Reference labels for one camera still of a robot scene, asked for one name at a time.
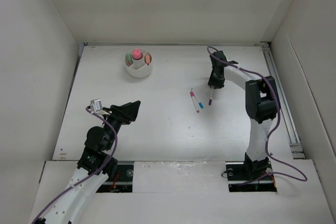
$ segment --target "white wall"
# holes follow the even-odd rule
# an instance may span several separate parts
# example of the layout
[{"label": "white wall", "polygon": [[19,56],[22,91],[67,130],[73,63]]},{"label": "white wall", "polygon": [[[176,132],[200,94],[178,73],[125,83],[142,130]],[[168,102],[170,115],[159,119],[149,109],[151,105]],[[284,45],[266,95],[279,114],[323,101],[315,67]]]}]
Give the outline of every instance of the white wall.
[{"label": "white wall", "polygon": [[77,55],[51,0],[0,0],[0,162],[51,159]]},{"label": "white wall", "polygon": [[292,0],[53,0],[78,41],[271,41]]},{"label": "white wall", "polygon": [[272,52],[298,135],[336,217],[336,1],[294,0]]}]

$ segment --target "blue marker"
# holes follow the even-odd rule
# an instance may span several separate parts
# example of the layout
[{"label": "blue marker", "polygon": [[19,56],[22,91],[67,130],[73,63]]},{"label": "blue marker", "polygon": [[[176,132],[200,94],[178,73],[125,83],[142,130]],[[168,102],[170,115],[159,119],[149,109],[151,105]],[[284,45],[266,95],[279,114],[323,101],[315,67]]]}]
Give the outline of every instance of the blue marker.
[{"label": "blue marker", "polygon": [[191,89],[191,92],[194,93],[194,97],[195,97],[196,101],[198,102],[199,107],[200,107],[201,109],[204,108],[204,107],[203,107],[203,104],[199,101],[199,99],[198,99],[198,97],[197,97],[197,95],[196,95],[194,89]]}]

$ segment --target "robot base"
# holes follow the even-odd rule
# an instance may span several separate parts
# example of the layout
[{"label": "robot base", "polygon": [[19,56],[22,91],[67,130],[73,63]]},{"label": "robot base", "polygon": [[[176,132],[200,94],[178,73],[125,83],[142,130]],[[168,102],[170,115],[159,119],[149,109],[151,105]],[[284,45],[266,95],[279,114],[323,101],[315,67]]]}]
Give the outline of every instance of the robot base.
[{"label": "robot base", "polygon": [[246,171],[245,162],[226,162],[225,174],[227,175],[230,192],[277,191],[273,180],[269,176],[248,185],[240,185],[244,182],[256,179],[263,174],[260,172],[249,175]]}]

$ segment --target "purple marker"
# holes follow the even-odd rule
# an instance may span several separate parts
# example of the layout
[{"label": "purple marker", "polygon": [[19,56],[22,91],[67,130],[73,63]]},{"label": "purple marker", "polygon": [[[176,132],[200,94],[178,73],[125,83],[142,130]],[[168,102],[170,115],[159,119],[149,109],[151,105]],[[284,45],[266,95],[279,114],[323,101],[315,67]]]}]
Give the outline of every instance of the purple marker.
[{"label": "purple marker", "polygon": [[211,87],[209,105],[211,105],[211,103],[212,103],[212,97],[214,96],[214,90],[215,90],[215,88]]}]

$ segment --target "purple cable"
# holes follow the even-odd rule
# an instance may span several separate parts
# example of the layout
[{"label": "purple cable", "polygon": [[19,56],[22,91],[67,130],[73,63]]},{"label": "purple cable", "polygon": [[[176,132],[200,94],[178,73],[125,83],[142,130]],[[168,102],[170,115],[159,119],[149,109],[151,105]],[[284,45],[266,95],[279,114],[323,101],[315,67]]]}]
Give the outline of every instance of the purple cable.
[{"label": "purple cable", "polygon": [[284,161],[281,161],[281,160],[278,160],[278,159],[272,157],[272,156],[269,154],[269,152],[268,152],[268,141],[269,141],[269,138],[271,137],[271,135],[273,134],[273,132],[279,127],[279,125],[280,125],[280,118],[281,118],[279,101],[278,101],[277,96],[276,96],[276,94],[275,94],[275,91],[274,91],[274,89],[272,88],[272,86],[271,86],[271,84],[269,83],[269,81],[268,81],[263,75],[261,75],[261,74],[258,73],[258,72],[250,71],[250,70],[247,70],[247,69],[244,69],[244,68],[239,68],[239,67],[236,66],[235,64],[231,64],[231,63],[229,63],[229,62],[226,62],[226,61],[223,61],[223,60],[221,60],[221,59],[218,59],[216,56],[214,56],[214,55],[210,52],[210,48],[211,48],[211,49],[214,49],[214,50],[217,51],[217,52],[218,52],[218,49],[215,48],[215,47],[211,47],[211,46],[208,46],[208,47],[206,48],[207,51],[208,51],[208,53],[210,54],[210,56],[211,56],[212,58],[214,58],[215,60],[217,60],[217,61],[219,61],[219,62],[221,62],[221,63],[224,63],[224,64],[226,64],[226,65],[228,65],[228,66],[230,66],[230,67],[236,68],[236,69],[238,69],[238,70],[240,70],[240,71],[242,71],[242,72],[255,74],[255,75],[259,76],[260,78],[262,78],[263,81],[267,84],[267,86],[268,86],[268,88],[269,88],[269,90],[270,90],[270,92],[271,92],[271,95],[272,95],[272,97],[273,97],[273,99],[274,99],[274,101],[275,101],[275,105],[276,105],[276,108],[277,108],[278,118],[277,118],[277,124],[274,126],[274,128],[273,128],[272,130],[270,130],[270,132],[269,132],[268,135],[266,136],[266,144],[265,144],[266,155],[267,155],[270,159],[272,159],[272,160],[274,160],[274,161],[276,161],[276,162],[279,162],[279,163],[281,163],[281,164],[283,164],[283,165],[287,165],[287,166],[293,168],[294,170],[298,171],[298,172],[304,177],[304,178],[302,179],[302,178],[297,178],[297,177],[294,177],[294,176],[291,176],[291,175],[289,175],[289,174],[285,174],[285,173],[280,173],[280,172],[270,172],[270,173],[267,173],[267,174],[263,174],[263,175],[261,175],[260,177],[254,179],[254,180],[247,181],[247,182],[244,182],[244,183],[241,183],[241,184],[238,184],[238,185],[240,185],[240,186],[248,185],[248,184],[251,184],[251,183],[253,183],[253,182],[255,182],[255,181],[261,180],[262,178],[264,178],[264,177],[266,177],[266,176],[270,176],[270,175],[274,175],[274,174],[278,174],[278,175],[282,175],[282,176],[290,177],[290,178],[293,178],[293,179],[296,179],[296,180],[299,180],[299,181],[306,182],[306,181],[308,180],[308,178],[307,178],[307,176],[306,176],[301,170],[297,169],[295,166],[293,166],[293,165],[291,165],[291,164],[288,164],[288,163],[286,163],[286,162],[284,162]]},{"label": "purple cable", "polygon": [[[101,116],[99,116],[98,114],[91,112],[89,107],[86,107],[86,111],[92,115],[94,115],[95,117],[99,118],[100,120],[102,120],[108,127],[111,128],[112,132],[114,133],[114,147],[113,150],[111,152],[111,155],[108,156],[108,158],[105,160],[105,162],[96,170],[94,171],[92,174],[90,174],[89,176],[85,177],[84,179],[78,181],[77,183],[74,184],[74,186],[78,186],[79,184],[87,181],[89,178],[91,178],[92,176],[100,173],[104,167],[111,161],[112,156],[114,155],[114,153],[116,152],[117,149],[117,143],[118,143],[118,137],[117,137],[117,133],[115,131],[115,129],[113,128],[113,126],[104,118],[102,118]],[[46,205],[46,207],[44,209],[42,209],[42,211],[35,217],[35,219],[33,220],[33,222],[31,224],[35,224],[35,222],[38,220],[38,218],[40,218],[40,216],[56,201],[58,200],[60,197],[62,197],[64,194],[66,194],[68,191],[70,191],[71,189],[73,189],[73,187],[68,187],[67,189],[65,189],[63,192],[61,192],[59,195],[57,195],[51,202],[49,202],[48,205]]]}]

